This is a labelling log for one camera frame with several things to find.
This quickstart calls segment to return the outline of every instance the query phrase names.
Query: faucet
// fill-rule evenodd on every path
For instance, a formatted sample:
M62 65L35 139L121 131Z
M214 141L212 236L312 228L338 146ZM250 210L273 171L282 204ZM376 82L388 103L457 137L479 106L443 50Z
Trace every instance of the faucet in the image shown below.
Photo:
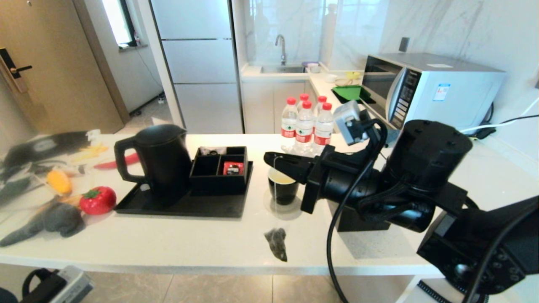
M278 45L279 38L281 38L281 46L282 46L281 65L286 65L285 38L281 34L277 35L277 39L275 39L275 46Z

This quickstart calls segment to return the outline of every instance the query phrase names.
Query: fake tomato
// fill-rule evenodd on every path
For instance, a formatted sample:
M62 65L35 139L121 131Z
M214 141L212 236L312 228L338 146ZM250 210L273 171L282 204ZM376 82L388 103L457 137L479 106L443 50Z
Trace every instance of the fake tomato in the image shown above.
M116 193L110 187L96 187L82 195L79 206L89 215L106 214L116 206Z

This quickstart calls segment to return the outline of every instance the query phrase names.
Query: plastic water bottle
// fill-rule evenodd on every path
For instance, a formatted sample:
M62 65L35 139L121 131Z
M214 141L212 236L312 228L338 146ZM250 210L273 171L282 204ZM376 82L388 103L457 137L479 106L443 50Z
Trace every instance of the plastic water bottle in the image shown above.
M333 131L333 115L330 103L325 102L322 104L322 111L316 119L314 128L313 154L320 156L324 147L330 143Z
M296 123L296 142L294 151L300 156L311 156L312 147L311 139L313 137L313 112L311 111L312 104L309 100L304 101L298 115Z
M298 112L301 111L301 106L303 105L303 102L309 101L309 95L308 94L300 94L300 102L298 103Z
M318 97L318 104L313 108L314 121L316 121L316 118L318 118L318 115L320 115L320 112L322 111L322 105L326 103L327 100L328 98L326 98L326 96Z
M285 153L290 153L294 148L297 121L296 98L290 97L286 99L286 106L281 115L281 149Z

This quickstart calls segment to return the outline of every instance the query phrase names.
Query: refrigerator door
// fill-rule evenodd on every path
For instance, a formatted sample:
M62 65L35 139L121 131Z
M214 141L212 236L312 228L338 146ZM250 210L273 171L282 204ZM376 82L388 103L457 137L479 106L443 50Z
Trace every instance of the refrigerator door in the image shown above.
M227 0L152 0L161 39L231 38Z
M237 84L174 85L190 134L242 134Z
M231 40L162 43L174 84L237 82Z

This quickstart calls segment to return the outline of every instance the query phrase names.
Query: wall outlet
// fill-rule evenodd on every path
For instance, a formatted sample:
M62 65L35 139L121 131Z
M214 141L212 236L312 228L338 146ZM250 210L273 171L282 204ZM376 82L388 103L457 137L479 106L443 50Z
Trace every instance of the wall outlet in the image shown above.
M410 37L402 37L400 39L399 51L405 53L406 50L408 49L408 43L409 42L410 42Z

